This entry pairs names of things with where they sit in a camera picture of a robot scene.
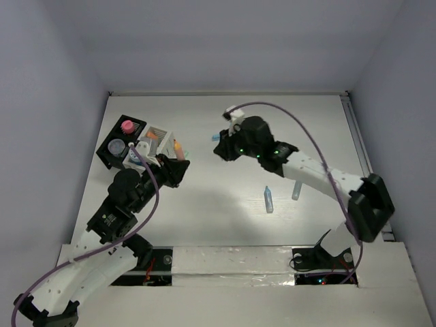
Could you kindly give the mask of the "green highlighter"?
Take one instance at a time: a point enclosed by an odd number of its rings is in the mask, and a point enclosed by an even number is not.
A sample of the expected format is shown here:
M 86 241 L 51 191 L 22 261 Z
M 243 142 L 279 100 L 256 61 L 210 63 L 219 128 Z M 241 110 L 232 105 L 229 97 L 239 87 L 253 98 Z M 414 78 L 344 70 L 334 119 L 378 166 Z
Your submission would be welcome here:
M 294 201 L 297 201 L 299 199 L 301 189 L 302 189 L 302 183 L 300 181 L 296 181 L 294 183 L 294 188 L 293 188 L 293 191 L 292 191 L 292 199 Z

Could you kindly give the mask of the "clear jar of clips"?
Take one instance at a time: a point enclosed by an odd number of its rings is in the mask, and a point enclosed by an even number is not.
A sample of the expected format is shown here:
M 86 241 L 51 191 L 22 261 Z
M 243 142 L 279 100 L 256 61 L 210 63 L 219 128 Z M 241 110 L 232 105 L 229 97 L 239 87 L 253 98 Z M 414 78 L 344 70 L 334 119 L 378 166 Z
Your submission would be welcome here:
M 125 150 L 125 143 L 122 139 L 116 138 L 109 141 L 107 149 L 112 156 L 120 157 Z

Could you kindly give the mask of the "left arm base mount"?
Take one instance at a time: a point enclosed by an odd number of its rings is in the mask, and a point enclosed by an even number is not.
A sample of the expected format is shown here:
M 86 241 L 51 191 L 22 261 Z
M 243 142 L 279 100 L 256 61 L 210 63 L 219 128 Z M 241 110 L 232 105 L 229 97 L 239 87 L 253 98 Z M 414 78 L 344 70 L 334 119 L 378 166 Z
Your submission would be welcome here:
M 134 252 L 136 266 L 113 281 L 111 286 L 172 285 L 172 247 L 154 247 L 138 234 L 125 240 L 122 246 Z

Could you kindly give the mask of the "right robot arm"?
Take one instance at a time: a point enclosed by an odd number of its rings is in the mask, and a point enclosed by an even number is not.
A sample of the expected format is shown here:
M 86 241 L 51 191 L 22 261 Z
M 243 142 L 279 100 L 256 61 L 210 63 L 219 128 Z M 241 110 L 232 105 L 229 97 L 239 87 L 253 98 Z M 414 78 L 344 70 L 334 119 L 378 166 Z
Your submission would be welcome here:
M 344 221 L 314 246 L 313 258 L 322 267 L 331 266 L 355 244 L 372 243 L 395 211 L 381 176 L 328 168 L 296 146 L 275 140 L 268 123 L 258 116 L 233 119 L 228 129 L 220 131 L 214 153 L 225 161 L 252 157 L 266 171 L 301 182 L 339 203 Z

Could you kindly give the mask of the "blue slime jar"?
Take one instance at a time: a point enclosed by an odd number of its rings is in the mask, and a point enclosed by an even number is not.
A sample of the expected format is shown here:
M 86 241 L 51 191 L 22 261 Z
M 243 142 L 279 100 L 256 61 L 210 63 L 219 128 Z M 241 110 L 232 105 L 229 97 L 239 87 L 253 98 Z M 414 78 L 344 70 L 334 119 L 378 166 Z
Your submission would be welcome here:
M 128 152 L 128 162 L 131 166 L 142 166 L 142 162 L 131 149 Z

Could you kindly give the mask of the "orange highlighter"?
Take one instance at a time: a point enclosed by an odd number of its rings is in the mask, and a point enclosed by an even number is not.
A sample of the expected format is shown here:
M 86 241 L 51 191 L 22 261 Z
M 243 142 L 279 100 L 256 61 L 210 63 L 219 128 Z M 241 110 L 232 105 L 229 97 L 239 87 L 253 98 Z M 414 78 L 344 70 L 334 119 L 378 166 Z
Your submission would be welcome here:
M 178 142 L 177 140 L 174 140 L 174 153 L 176 155 L 176 158 L 179 161 L 184 161 L 185 160 L 184 150 L 183 150 L 180 142 Z

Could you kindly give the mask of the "blue highlighter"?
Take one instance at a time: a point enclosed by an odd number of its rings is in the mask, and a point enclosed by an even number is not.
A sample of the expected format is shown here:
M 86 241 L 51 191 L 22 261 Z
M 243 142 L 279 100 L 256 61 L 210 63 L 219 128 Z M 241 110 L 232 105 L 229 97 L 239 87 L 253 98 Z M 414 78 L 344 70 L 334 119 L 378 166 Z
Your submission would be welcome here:
M 272 193 L 269 189 L 268 186 L 265 186 L 265 190 L 264 190 L 264 201 L 265 201 L 265 207 L 266 207 L 266 212 L 268 214 L 273 213 L 274 211 L 274 207 L 273 207 L 273 199 L 272 199 Z

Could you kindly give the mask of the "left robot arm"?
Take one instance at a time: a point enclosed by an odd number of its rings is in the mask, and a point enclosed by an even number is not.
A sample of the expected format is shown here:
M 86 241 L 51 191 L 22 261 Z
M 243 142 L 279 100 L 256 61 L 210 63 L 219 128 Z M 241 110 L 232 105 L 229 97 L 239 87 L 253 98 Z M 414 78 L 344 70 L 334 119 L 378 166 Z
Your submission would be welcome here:
M 127 271 L 147 267 L 153 247 L 139 231 L 138 214 L 150 201 L 154 214 L 163 186 L 180 185 L 190 165 L 186 159 L 158 155 L 157 163 L 118 171 L 108 195 L 71 244 L 64 263 L 40 277 L 14 301 L 11 325 L 21 313 L 33 326 L 75 326 L 80 306 L 97 290 L 109 286 Z

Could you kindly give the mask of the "orange highlighter cap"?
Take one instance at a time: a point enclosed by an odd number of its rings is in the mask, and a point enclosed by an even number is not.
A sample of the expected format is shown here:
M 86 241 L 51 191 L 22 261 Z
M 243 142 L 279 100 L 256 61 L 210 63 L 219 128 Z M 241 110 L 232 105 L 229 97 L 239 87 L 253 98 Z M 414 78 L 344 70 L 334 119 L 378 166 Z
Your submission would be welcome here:
M 154 140 L 158 139 L 158 137 L 152 132 L 149 132 L 146 136 L 147 136 L 147 138 L 150 138 L 150 139 L 154 139 Z

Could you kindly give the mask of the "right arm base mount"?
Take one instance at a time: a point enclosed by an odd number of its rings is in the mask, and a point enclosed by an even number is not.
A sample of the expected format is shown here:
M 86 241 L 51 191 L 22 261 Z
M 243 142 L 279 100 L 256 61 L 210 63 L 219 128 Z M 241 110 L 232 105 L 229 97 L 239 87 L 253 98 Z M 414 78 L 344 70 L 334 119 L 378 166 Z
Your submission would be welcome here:
M 350 247 L 339 255 L 331 256 L 321 247 L 321 242 L 330 232 L 327 231 L 313 247 L 297 247 L 292 250 L 289 261 L 294 271 L 295 285 L 358 285 L 354 272 L 354 258 Z

